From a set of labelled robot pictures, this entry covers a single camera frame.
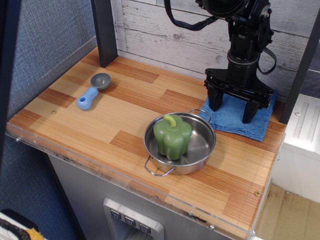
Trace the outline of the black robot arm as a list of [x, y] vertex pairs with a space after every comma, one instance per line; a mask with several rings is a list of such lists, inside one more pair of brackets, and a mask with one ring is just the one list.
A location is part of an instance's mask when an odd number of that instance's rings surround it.
[[267, 48], [274, 35], [270, 27], [271, 4], [267, 0], [198, 0], [197, 4], [228, 23], [228, 67], [205, 70], [209, 107], [217, 111], [225, 94], [246, 101], [242, 122], [248, 124], [258, 110], [269, 107], [274, 94], [257, 77], [261, 53], [275, 58]]

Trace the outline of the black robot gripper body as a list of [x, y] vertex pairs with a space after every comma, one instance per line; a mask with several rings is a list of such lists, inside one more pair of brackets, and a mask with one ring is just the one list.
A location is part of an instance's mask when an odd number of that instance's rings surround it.
[[207, 68], [204, 86], [209, 84], [224, 94], [244, 100], [259, 102], [259, 109], [268, 108], [274, 90], [257, 77], [257, 65], [243, 67], [230, 63], [227, 69]]

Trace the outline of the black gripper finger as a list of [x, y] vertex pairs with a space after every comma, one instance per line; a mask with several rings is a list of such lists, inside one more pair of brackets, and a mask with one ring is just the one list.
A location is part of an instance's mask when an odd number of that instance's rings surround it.
[[223, 101], [223, 95], [224, 93], [220, 90], [209, 84], [207, 86], [207, 96], [208, 96], [208, 102], [209, 107], [215, 112], [217, 111]]
[[244, 124], [249, 124], [254, 118], [254, 116], [256, 115], [257, 111], [259, 110], [259, 107], [260, 107], [259, 102], [248, 101], [245, 105], [242, 122]]

